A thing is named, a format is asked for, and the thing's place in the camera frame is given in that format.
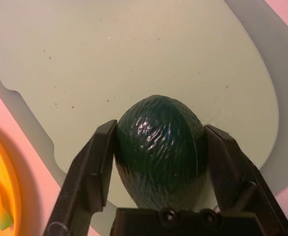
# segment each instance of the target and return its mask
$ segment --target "avocado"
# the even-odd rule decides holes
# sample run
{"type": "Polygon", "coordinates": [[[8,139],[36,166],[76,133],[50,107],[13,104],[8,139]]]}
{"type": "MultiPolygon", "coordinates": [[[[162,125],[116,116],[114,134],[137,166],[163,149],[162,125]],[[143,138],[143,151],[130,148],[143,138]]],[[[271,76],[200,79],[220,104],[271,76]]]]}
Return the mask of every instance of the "avocado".
{"type": "Polygon", "coordinates": [[[205,182],[207,143],[197,116],[178,100],[153,95],[117,125],[116,166],[139,208],[192,210],[205,182]]]}

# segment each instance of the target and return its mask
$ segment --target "orange object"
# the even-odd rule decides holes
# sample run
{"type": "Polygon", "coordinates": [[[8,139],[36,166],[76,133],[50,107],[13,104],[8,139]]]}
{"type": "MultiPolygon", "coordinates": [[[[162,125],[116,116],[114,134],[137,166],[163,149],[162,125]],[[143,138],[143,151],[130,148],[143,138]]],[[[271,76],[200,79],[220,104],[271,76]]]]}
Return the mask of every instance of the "orange object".
{"type": "Polygon", "coordinates": [[[20,222],[18,182],[10,159],[0,144],[0,236],[18,236],[20,222]]]}

